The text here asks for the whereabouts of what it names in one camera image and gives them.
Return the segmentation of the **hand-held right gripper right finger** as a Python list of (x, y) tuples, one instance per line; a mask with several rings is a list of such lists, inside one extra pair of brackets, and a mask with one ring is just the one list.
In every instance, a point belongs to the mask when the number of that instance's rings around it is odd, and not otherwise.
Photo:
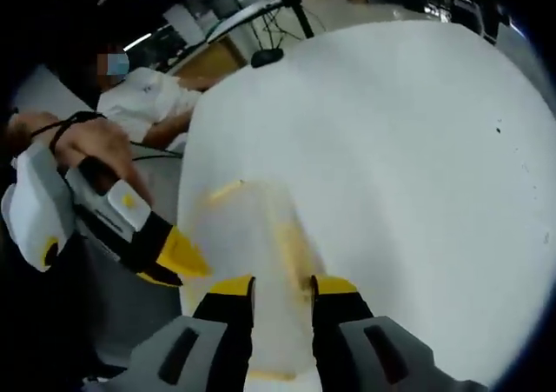
[(337, 276), (311, 276), (313, 355), (324, 389), (434, 389), (432, 350)]

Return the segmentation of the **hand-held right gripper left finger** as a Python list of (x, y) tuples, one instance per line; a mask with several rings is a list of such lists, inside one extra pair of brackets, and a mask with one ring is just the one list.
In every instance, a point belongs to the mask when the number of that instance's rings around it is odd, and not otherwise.
[(216, 283), (132, 353), (129, 391), (243, 391), (251, 358), (255, 277)]

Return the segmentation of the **person's left hand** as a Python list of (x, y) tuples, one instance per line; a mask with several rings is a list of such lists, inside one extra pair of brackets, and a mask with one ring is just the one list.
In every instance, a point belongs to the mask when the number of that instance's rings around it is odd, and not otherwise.
[(134, 165), (131, 143), (117, 124), (101, 117), (74, 123), (57, 138), (54, 154), (60, 164), (71, 168), (89, 156), (99, 159), (152, 204), (149, 190)]

